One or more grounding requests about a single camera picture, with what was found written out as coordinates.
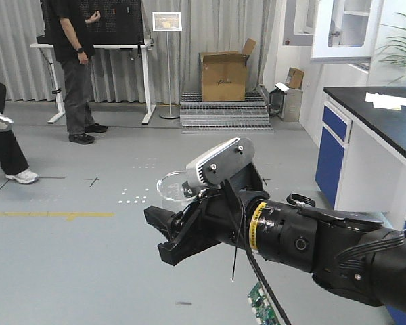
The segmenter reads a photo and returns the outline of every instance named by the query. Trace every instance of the black pants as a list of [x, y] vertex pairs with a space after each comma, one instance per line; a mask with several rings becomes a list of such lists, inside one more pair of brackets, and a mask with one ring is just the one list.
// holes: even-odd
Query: black pants
[[82, 134], [85, 127], [95, 123], [87, 104], [89, 99], [90, 67], [77, 59], [61, 62], [65, 78], [66, 126], [70, 135]]
[[[6, 87], [0, 83], [0, 113], [5, 110]], [[7, 175], [16, 175], [28, 168], [26, 157], [24, 157], [14, 132], [0, 132], [0, 165]]]

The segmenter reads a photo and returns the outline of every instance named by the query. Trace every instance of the metal grate step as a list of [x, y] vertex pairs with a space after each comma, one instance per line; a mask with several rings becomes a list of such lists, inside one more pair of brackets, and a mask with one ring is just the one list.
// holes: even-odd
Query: metal grate step
[[[264, 104], [265, 100], [263, 99], [262, 95], [257, 91], [251, 91], [245, 93], [245, 102], [259, 102], [260, 104]], [[203, 97], [201, 93], [198, 92], [189, 92], [183, 93], [181, 96], [181, 104], [186, 103], [193, 103], [193, 102], [203, 102]], [[242, 102], [203, 102], [203, 103], [242, 103]]]
[[182, 133], [218, 133], [218, 132], [236, 132], [236, 133], [273, 133], [271, 125], [184, 125]]
[[180, 118], [183, 133], [273, 132], [267, 105], [259, 92], [243, 102], [203, 102], [201, 93], [184, 93]]

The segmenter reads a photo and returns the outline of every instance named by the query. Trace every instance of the hand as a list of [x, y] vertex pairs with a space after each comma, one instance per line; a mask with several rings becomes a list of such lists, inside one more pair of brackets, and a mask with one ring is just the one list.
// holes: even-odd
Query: hand
[[89, 63], [89, 58], [87, 57], [87, 54], [85, 52], [79, 53], [78, 59], [80, 60], [80, 64], [86, 65]]
[[99, 22], [99, 19], [101, 19], [101, 12], [99, 10], [95, 11], [95, 13], [90, 16], [90, 18], [87, 20], [89, 24], [92, 24], [94, 22]]

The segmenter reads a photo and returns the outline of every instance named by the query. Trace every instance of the yellow floor line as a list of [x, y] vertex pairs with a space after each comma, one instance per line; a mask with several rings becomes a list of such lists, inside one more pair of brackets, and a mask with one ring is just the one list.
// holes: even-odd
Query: yellow floor line
[[66, 217], [66, 221], [74, 221], [81, 217], [113, 217], [114, 213], [103, 212], [0, 212], [0, 217]]

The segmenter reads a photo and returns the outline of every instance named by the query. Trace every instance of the white curtain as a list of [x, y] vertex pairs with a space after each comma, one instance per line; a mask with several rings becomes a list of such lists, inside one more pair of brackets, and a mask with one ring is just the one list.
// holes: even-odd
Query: white curtain
[[[257, 41], [247, 62], [248, 90], [263, 73], [272, 31], [275, 0], [143, 0], [152, 29], [152, 12], [181, 12], [182, 32], [170, 32], [172, 102], [184, 91], [200, 90], [199, 53], [241, 51], [248, 37]], [[39, 0], [0, 0], [0, 81], [11, 100], [52, 100], [49, 66], [38, 49], [43, 34]], [[151, 32], [149, 53], [152, 102], [168, 102], [165, 32]], [[96, 102], [144, 102], [141, 58], [137, 51], [97, 50], [92, 61], [93, 99]], [[56, 66], [62, 80], [60, 65]]]

